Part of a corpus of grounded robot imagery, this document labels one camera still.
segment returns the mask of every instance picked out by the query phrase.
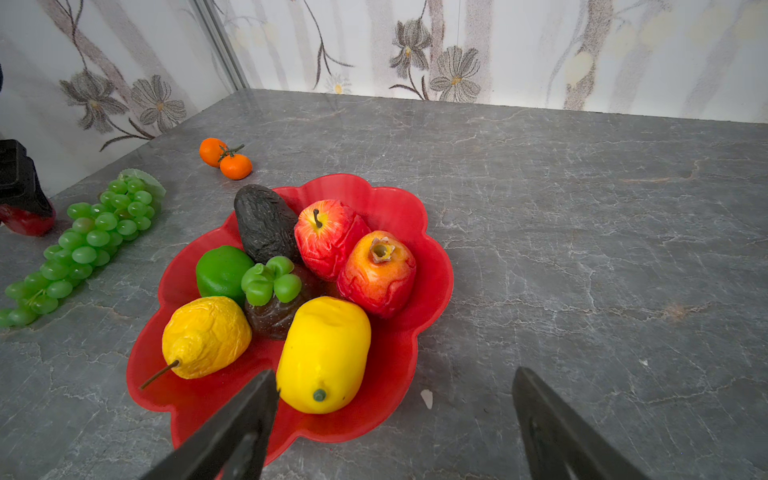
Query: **pear stem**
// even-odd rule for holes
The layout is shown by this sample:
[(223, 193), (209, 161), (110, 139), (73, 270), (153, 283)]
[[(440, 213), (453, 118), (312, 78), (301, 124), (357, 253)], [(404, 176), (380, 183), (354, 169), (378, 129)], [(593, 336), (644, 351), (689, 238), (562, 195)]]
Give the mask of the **pear stem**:
[(320, 213), (320, 210), (315, 209), (312, 213), (315, 214), (315, 225), (317, 225), (317, 228), (323, 228), (323, 222), (317, 218), (317, 214)]
[(178, 360), (174, 360), (174, 361), (173, 361), (173, 362), (172, 362), (170, 365), (168, 365), (168, 366), (165, 366), (165, 367), (164, 367), (164, 368), (163, 368), (163, 369), (162, 369), (160, 372), (157, 372), (157, 373), (155, 373), (154, 375), (152, 375), (152, 377), (151, 377), (149, 380), (147, 380), (146, 382), (144, 382), (144, 384), (143, 384), (142, 386), (140, 386), (140, 387), (139, 387), (139, 390), (144, 390), (144, 389), (146, 389), (146, 388), (149, 386), (149, 384), (150, 384), (150, 383), (152, 383), (152, 382), (154, 382), (155, 380), (157, 380), (158, 378), (160, 378), (160, 375), (163, 375), (163, 374), (164, 374), (165, 372), (167, 372), (168, 370), (170, 370), (170, 369), (172, 369), (172, 368), (174, 368), (174, 367), (176, 367), (176, 366), (179, 366), (179, 363), (180, 363), (180, 362), (179, 362)]

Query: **red object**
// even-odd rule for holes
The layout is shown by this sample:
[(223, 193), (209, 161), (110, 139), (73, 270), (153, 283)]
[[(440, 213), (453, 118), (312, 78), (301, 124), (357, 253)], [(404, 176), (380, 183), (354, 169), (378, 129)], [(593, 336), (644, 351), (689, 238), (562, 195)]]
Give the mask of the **red object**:
[(50, 217), (41, 217), (21, 208), (0, 205), (0, 222), (16, 233), (30, 237), (42, 237), (53, 228), (56, 222), (56, 210), (51, 207), (51, 211), (53, 213)]
[(366, 312), (391, 319), (408, 302), (415, 279), (411, 250), (392, 233), (375, 230), (355, 245), (336, 285)]
[(309, 205), (293, 229), (304, 264), (326, 282), (336, 281), (358, 240), (370, 231), (362, 217), (339, 200)]
[[(448, 254), (426, 234), (427, 213), (413, 194), (393, 187), (377, 187), (348, 174), (329, 175), (302, 187), (274, 189), (295, 211), (312, 202), (338, 198), (359, 212), (372, 227), (385, 227), (407, 244), (419, 269), (411, 299), (387, 322), (372, 319), (372, 341), (366, 374), (355, 399), (327, 415), (298, 412), (280, 400), (270, 436), (266, 464), (298, 437), (317, 442), (346, 442), (384, 422), (400, 404), (413, 380), (418, 354), (417, 335), (432, 325), (447, 307), (453, 291), (453, 268)], [(163, 329), (180, 306), (199, 297), (195, 266), (208, 250), (232, 245), (242, 248), (237, 218), (232, 213), (222, 227), (187, 245), (165, 270), (157, 297), (160, 310), (136, 339), (126, 372), (128, 392), (140, 406), (170, 412), (170, 433), (178, 447), (256, 374), (277, 370), (283, 342), (255, 336), (232, 365), (200, 379), (173, 374), (160, 377), (146, 390), (139, 386), (166, 364), (161, 352)]]

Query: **red plate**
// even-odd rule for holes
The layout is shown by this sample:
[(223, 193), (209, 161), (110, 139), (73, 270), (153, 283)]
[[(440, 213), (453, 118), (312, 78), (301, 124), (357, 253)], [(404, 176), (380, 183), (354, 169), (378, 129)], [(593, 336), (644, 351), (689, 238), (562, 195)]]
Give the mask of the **red plate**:
[[(318, 442), (346, 442), (384, 422), (413, 380), (418, 354), (416, 336), (437, 320), (453, 291), (451, 261), (440, 244), (426, 234), (427, 213), (413, 194), (393, 187), (373, 188), (362, 178), (348, 174), (329, 175), (302, 187), (280, 187), (275, 191), (297, 213), (318, 200), (343, 201), (360, 213), (372, 229), (388, 230), (407, 245), (416, 257), (418, 269), (405, 309), (386, 323), (372, 319), (366, 374), (355, 399), (327, 415), (307, 415), (280, 400), (267, 464), (299, 436)], [(181, 445), (257, 373), (277, 370), (283, 349), (283, 342), (254, 336), (245, 353), (218, 372), (195, 380), (169, 373), (146, 390), (139, 390), (145, 380), (165, 366), (161, 340), (171, 314), (200, 296), (195, 283), (197, 261), (208, 250), (222, 245), (243, 248), (234, 213), (224, 225), (197, 238), (170, 262), (157, 291), (160, 310), (139, 334), (128, 360), (128, 392), (146, 409), (170, 412), (174, 447)]]

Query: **orange fruit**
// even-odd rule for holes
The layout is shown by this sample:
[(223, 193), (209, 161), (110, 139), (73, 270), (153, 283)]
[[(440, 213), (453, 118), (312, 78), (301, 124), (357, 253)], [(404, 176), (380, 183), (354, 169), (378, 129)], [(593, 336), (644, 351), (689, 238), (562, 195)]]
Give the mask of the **orange fruit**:
[(241, 154), (226, 156), (220, 164), (221, 173), (230, 180), (242, 180), (253, 171), (253, 164)]
[(200, 144), (200, 158), (211, 167), (218, 168), (221, 158), (228, 150), (227, 144), (218, 138), (206, 138)]

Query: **gray flower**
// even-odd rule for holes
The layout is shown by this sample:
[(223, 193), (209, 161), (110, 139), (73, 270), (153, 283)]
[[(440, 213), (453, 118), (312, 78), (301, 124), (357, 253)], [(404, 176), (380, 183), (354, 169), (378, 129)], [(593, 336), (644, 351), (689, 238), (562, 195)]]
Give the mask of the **gray flower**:
[(170, 85), (160, 79), (160, 75), (152, 75), (152, 82), (136, 80), (131, 89), (131, 98), (146, 108), (141, 112), (139, 121), (149, 125), (157, 122), (157, 127), (165, 133), (175, 127), (187, 116), (187, 109), (181, 100), (168, 100)]
[(459, 47), (448, 47), (437, 59), (437, 68), (442, 76), (429, 82), (432, 90), (441, 91), (441, 101), (471, 103), (480, 93), (480, 85), (467, 78), (476, 74), (480, 62), (475, 59), (477, 48), (470, 48), (462, 54)]
[(393, 44), (400, 47), (400, 53), (389, 60), (389, 66), (397, 68), (397, 76), (401, 78), (408, 78), (411, 62), (417, 68), (426, 70), (429, 65), (424, 49), (430, 42), (432, 42), (432, 36), (421, 19), (408, 20), (405, 25), (397, 22), (397, 38)]
[(60, 80), (62, 91), (67, 95), (69, 105), (85, 107), (85, 116), (78, 120), (83, 130), (96, 127), (106, 134), (113, 130), (108, 115), (122, 115), (128, 107), (110, 97), (114, 85), (108, 79), (83, 70), (72, 75), (70, 81)]

